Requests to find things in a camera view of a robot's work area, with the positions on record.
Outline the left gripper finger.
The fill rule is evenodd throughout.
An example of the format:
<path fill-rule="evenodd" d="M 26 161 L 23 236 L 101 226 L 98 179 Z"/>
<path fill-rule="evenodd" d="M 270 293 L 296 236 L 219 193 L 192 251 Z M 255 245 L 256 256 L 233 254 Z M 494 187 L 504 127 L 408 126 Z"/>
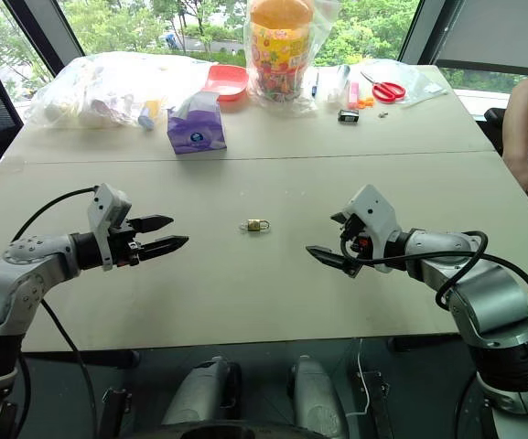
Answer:
<path fill-rule="evenodd" d="M 147 261 L 175 252 L 188 241 L 188 236 L 171 235 L 143 244 L 138 252 L 139 261 Z"/>
<path fill-rule="evenodd" d="M 138 231 L 140 233 L 157 231 L 173 221 L 172 218 L 159 214 L 144 216 L 138 219 Z"/>

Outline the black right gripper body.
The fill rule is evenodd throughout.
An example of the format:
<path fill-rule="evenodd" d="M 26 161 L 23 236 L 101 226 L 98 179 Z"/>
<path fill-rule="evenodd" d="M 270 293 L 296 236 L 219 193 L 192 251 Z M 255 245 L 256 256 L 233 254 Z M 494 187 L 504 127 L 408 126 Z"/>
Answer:
<path fill-rule="evenodd" d="M 353 260 L 370 261 L 372 259 L 372 239 L 367 234 L 365 223 L 355 214 L 349 216 L 346 225 L 341 225 L 340 251 L 343 256 Z"/>

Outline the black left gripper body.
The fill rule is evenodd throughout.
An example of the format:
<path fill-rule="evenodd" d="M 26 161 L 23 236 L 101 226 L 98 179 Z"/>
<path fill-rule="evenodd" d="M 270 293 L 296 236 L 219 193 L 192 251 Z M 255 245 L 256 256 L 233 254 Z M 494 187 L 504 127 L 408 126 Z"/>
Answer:
<path fill-rule="evenodd" d="M 142 245 L 135 236 L 141 229 L 142 219 L 126 219 L 120 226 L 109 228 L 108 243 L 114 266 L 136 266 L 140 263 Z"/>

